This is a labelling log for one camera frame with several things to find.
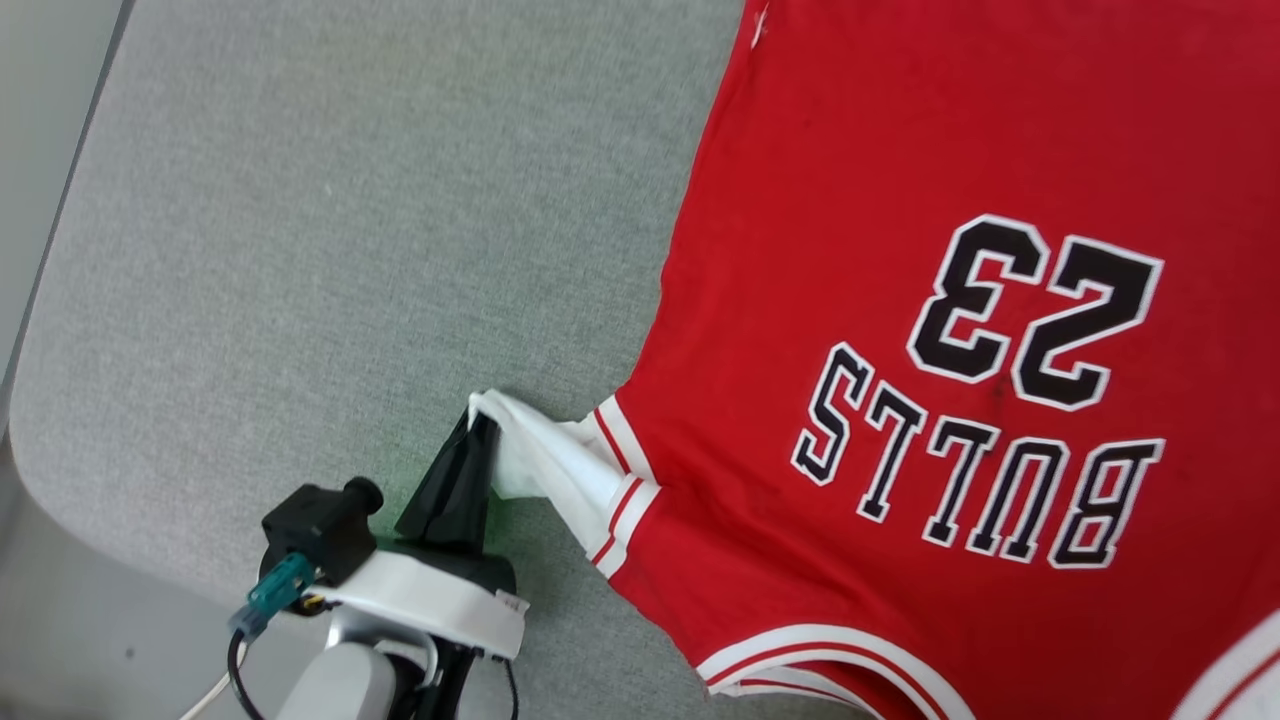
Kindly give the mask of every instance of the bulls jersey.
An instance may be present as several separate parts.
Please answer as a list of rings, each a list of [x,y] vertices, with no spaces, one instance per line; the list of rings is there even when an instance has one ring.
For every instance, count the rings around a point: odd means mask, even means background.
[[[472,407],[713,692],[1280,717],[1277,270],[1277,5],[753,0],[631,379]]]

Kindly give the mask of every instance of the gray fabric surface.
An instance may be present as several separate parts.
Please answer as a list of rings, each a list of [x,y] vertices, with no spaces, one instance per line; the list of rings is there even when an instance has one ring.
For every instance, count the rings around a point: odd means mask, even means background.
[[[401,507],[467,392],[588,413],[653,319],[740,12],[141,0],[18,365],[33,497],[233,602],[266,510],[355,474]],[[526,717],[847,716],[707,701],[548,505],[490,534],[534,603]],[[500,674],[468,694],[503,707]]]

